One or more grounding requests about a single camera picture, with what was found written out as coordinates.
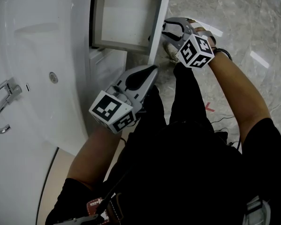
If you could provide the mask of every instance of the person's hand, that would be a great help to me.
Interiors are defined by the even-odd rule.
[[[188,22],[189,22],[190,24],[192,24],[192,23],[197,23],[197,21],[192,20],[192,19],[189,19]],[[198,28],[195,28],[195,31],[196,31],[196,32],[206,31],[206,29],[203,28],[203,27],[198,27]],[[211,47],[216,47],[211,37],[208,37],[208,42],[209,42],[209,45],[210,45]]]

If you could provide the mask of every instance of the drain hole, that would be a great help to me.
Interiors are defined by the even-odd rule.
[[[28,90],[28,92],[30,91],[30,87],[29,87],[29,85],[26,83],[26,88],[27,88],[27,90]]]

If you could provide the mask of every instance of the black shirt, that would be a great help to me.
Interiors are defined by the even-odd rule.
[[[66,179],[46,224],[87,216],[127,172],[120,192],[121,224],[242,224],[246,203],[259,195],[281,223],[281,135],[271,119],[248,133],[241,155],[195,122],[167,126],[139,144],[133,134],[108,180],[95,191]]]

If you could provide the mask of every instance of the chrome faucet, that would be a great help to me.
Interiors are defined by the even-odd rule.
[[[3,99],[2,101],[2,105],[0,106],[0,114],[1,112],[6,108],[7,105],[10,105],[14,99],[21,94],[22,89],[19,85],[17,84],[13,84],[14,79],[11,78],[7,81],[4,81],[1,85],[0,85],[0,90],[2,88],[5,88],[6,92],[7,92],[7,96]],[[4,126],[3,128],[0,128],[0,134],[4,134],[6,133],[9,129],[10,129],[10,125],[7,124],[6,126]]]

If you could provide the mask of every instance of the faucet handle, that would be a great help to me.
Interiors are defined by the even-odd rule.
[[[0,90],[2,88],[5,88],[6,91],[9,93],[10,92],[10,80],[3,81],[3,83],[0,84]]]

